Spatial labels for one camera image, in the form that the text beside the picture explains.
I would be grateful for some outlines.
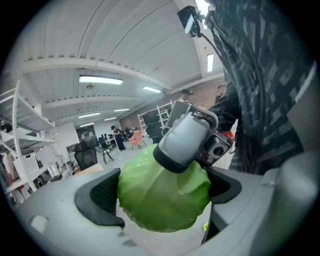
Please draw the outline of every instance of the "white wall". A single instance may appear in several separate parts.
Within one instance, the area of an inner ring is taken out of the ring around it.
[[[56,143],[53,144],[53,151],[62,155],[66,162],[70,161],[67,147],[79,143],[73,122],[51,129],[47,132],[45,137],[56,140]]]
[[[93,125],[94,132],[97,138],[101,137],[101,134],[113,134],[114,132],[111,130],[111,126],[115,126],[119,129],[121,129],[119,120],[110,120],[110,121],[104,121],[95,123]]]

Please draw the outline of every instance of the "ceiling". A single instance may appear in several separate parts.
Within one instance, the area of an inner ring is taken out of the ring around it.
[[[120,117],[124,113],[115,109],[134,110],[163,96],[144,86],[170,92],[201,79],[199,50],[183,30],[176,2],[52,1],[26,26],[14,48],[21,85],[50,120],[81,125]],[[79,83],[80,75],[123,83],[95,83],[87,89],[88,83]],[[94,112],[101,115],[78,119]]]

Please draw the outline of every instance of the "dark jacket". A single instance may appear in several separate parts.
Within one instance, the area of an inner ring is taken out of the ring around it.
[[[225,64],[226,94],[211,107],[220,132],[238,119],[230,169],[264,174],[303,151],[287,118],[313,60],[281,11],[266,0],[212,0],[206,19]]]

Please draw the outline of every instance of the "floor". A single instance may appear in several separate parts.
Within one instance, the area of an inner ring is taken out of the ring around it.
[[[144,142],[147,144],[147,146],[152,145],[152,140],[149,138],[145,138]],[[138,147],[134,147],[132,150],[131,144],[128,141],[125,142],[125,146],[126,150],[124,151],[120,152],[117,148],[115,148],[110,152],[110,155],[114,161],[106,156],[107,163],[105,164],[102,155],[99,154],[97,156],[98,162],[106,168],[122,169],[128,161],[140,154],[140,152],[147,147],[143,145],[140,146],[141,150]],[[176,256],[201,245],[201,241],[205,234],[203,225],[209,219],[210,209],[211,204],[208,204],[204,209],[203,214],[197,218],[195,224],[191,228],[173,233],[158,233],[140,228],[133,221],[129,220],[127,215],[119,207],[119,202],[116,206],[116,215],[125,221],[124,231],[152,255]]]

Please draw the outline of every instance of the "sleeve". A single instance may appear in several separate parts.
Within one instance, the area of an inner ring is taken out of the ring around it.
[[[226,86],[226,93],[220,99],[218,104],[208,109],[218,117],[217,131],[220,133],[229,132],[236,120],[241,117],[239,98],[234,82],[229,82]]]

